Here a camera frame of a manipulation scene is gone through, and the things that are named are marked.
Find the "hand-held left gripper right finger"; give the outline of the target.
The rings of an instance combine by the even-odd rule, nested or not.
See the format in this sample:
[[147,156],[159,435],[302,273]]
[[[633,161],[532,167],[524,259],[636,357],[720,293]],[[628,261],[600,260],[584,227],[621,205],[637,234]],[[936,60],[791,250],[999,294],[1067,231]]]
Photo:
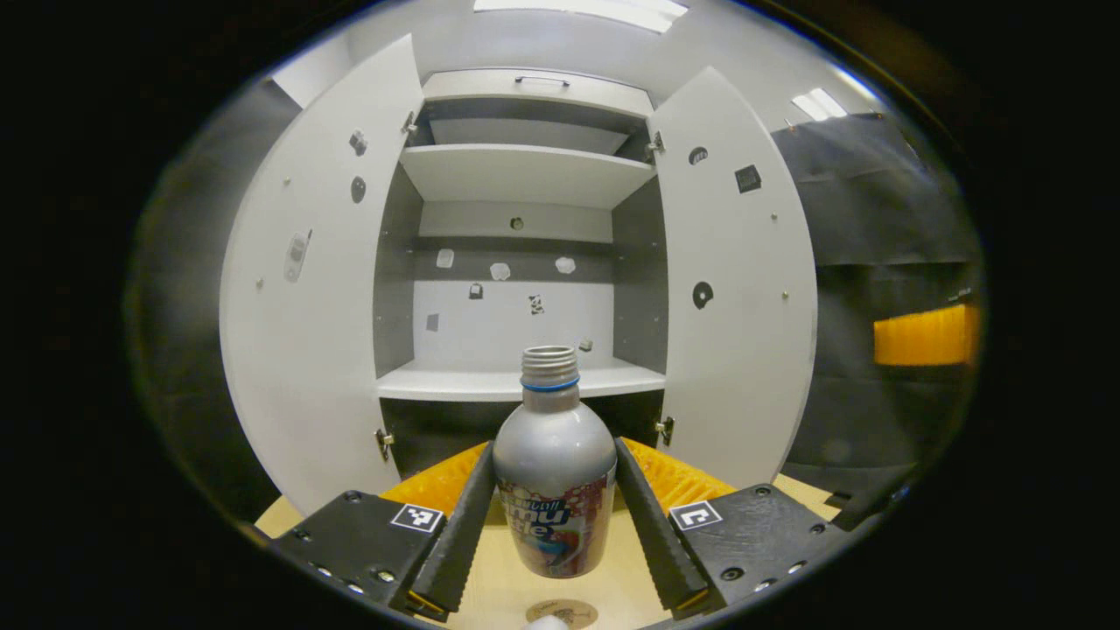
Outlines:
[[672,458],[616,438],[617,480],[661,606],[672,617],[712,618],[752,606],[809,576],[851,532],[773,484],[712,495],[699,479],[662,501],[655,482],[683,482]]

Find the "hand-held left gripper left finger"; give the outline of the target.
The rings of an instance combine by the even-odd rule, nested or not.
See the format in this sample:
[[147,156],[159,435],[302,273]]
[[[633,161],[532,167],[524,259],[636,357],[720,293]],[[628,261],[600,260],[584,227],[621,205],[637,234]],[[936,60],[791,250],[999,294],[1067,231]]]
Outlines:
[[496,487],[493,442],[408,479],[349,490],[269,543],[306,577],[403,626],[458,613]]

